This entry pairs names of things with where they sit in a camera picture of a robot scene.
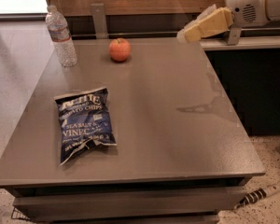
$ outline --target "red apple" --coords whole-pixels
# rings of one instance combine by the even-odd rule
[[[129,58],[131,45],[124,38],[114,39],[110,42],[109,53],[114,61],[122,63]]]

